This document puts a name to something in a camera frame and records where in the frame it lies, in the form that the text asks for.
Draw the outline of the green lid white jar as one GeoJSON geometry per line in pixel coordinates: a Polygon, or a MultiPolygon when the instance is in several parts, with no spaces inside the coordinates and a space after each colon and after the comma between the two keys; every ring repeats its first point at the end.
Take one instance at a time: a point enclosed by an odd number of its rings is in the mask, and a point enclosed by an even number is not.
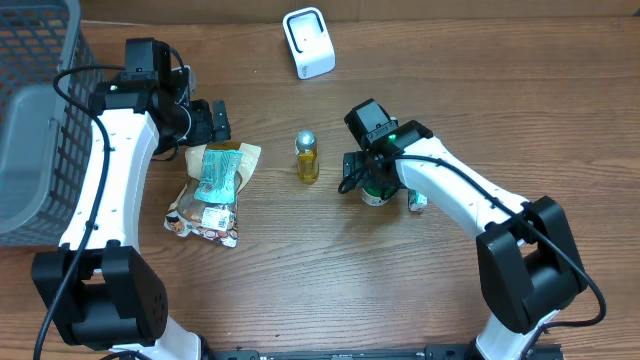
{"type": "Polygon", "coordinates": [[[360,189],[361,200],[374,207],[386,204],[396,193],[396,188],[363,187],[360,189]]]}

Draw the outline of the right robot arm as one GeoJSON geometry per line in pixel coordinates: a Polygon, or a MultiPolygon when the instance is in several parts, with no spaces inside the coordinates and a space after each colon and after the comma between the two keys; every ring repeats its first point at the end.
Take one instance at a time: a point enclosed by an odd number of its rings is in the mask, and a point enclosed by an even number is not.
{"type": "Polygon", "coordinates": [[[344,122],[358,143],[343,159],[340,193],[357,189],[379,206],[411,191],[415,210],[432,201],[476,242],[481,292],[491,316],[468,346],[429,345],[428,359],[560,359],[540,346],[554,317],[588,286],[564,210],[491,183],[449,152],[415,120],[399,124],[375,100],[354,107],[344,122]]]}

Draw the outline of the yellow oil bottle silver cap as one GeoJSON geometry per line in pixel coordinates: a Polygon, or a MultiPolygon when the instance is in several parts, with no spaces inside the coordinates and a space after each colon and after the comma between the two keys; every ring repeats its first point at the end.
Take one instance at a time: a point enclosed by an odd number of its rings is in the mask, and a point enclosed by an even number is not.
{"type": "Polygon", "coordinates": [[[297,174],[301,182],[313,184],[319,177],[318,142],[309,129],[301,130],[295,139],[297,174]]]}

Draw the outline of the brown snack pouch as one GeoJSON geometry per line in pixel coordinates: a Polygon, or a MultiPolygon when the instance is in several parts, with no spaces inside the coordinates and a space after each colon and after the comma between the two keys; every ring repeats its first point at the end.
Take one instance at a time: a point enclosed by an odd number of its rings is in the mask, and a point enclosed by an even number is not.
{"type": "Polygon", "coordinates": [[[202,237],[228,248],[238,242],[238,197],[262,148],[241,142],[190,147],[187,181],[169,206],[164,227],[179,237],[202,237]]]}

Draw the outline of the teal white tissue pack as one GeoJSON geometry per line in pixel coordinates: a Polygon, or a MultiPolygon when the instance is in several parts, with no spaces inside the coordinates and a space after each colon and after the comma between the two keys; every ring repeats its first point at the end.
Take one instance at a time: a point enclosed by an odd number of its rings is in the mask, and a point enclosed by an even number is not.
{"type": "Polygon", "coordinates": [[[428,198],[426,195],[413,189],[408,191],[408,209],[411,212],[422,212],[428,206],[428,198]]]}

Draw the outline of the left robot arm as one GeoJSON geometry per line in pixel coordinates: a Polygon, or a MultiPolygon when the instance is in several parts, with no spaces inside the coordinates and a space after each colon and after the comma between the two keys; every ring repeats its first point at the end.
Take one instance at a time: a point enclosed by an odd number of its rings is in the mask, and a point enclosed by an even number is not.
{"type": "Polygon", "coordinates": [[[167,43],[130,39],[124,64],[81,108],[92,145],[79,199],[57,249],[37,253],[31,268],[43,324],[68,345],[108,359],[212,357],[203,336],[170,317],[166,288],[138,240],[152,158],[231,137],[223,103],[192,99],[192,78],[167,43]]]}

